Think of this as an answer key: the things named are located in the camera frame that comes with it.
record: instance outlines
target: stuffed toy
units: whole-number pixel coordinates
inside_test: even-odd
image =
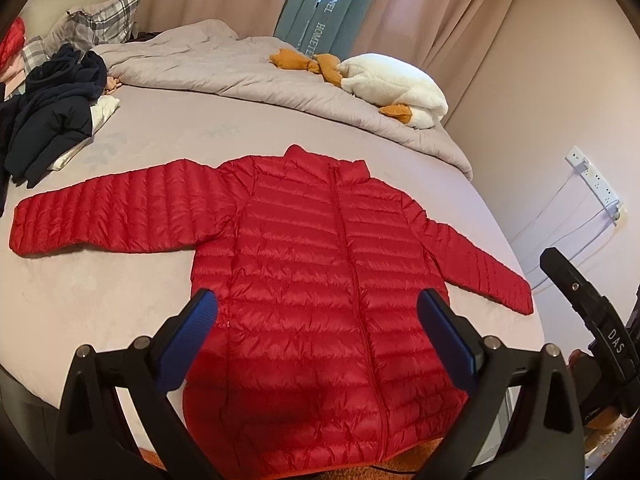
[[[419,68],[382,54],[361,54],[343,62],[332,54],[313,59],[289,48],[270,56],[284,70],[308,70],[325,81],[379,107],[380,113],[408,127],[431,128],[446,115],[447,100]]]

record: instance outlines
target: gray duvet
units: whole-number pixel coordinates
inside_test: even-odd
[[[219,20],[174,28],[144,43],[100,45],[109,75],[144,88],[191,90],[292,108],[350,124],[456,166],[471,178],[471,165],[439,124],[414,130],[306,71],[281,70],[270,54],[292,48],[277,38],[238,40]]]

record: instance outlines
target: teal curtain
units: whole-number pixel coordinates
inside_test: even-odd
[[[348,57],[371,0],[287,0],[275,36],[307,56]]]

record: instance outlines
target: blue gripper pad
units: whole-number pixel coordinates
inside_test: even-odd
[[[218,316],[218,300],[210,290],[199,290],[178,316],[171,317],[154,337],[152,366],[156,390],[177,390]]]
[[[484,357],[478,332],[465,317],[456,316],[432,288],[418,295],[417,309],[422,329],[451,381],[459,390],[472,394],[478,387]]]

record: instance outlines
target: zipper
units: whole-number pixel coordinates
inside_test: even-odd
[[[380,462],[386,453],[386,441],[388,439],[389,426],[388,426],[388,416],[386,412],[386,406],[384,401],[382,400],[382,394],[378,388],[378,382],[376,381],[376,375],[373,371],[373,362],[371,361],[371,346],[369,344],[369,338],[367,337],[367,331],[365,330],[364,323],[362,321],[362,316],[360,315],[360,283],[358,282],[358,273],[356,272],[355,264],[351,261],[349,256],[349,250],[347,248],[347,236],[346,231],[344,229],[344,218],[342,216],[342,211],[340,209],[340,197],[338,196],[338,186],[335,181],[335,168],[331,168],[329,172],[329,181],[331,185],[331,191],[334,196],[334,205],[336,212],[336,227],[338,230],[338,237],[340,238],[342,252],[344,253],[344,259],[349,266],[349,270],[351,271],[351,281],[353,283],[353,297],[351,299],[351,303],[354,306],[354,312],[356,318],[358,319],[358,326],[360,329],[360,335],[362,337],[362,341],[364,343],[366,361],[367,361],[367,370],[369,371],[369,381],[372,384],[373,391],[376,395],[376,400],[378,402],[378,412],[380,413],[380,446],[378,451],[377,462]]]

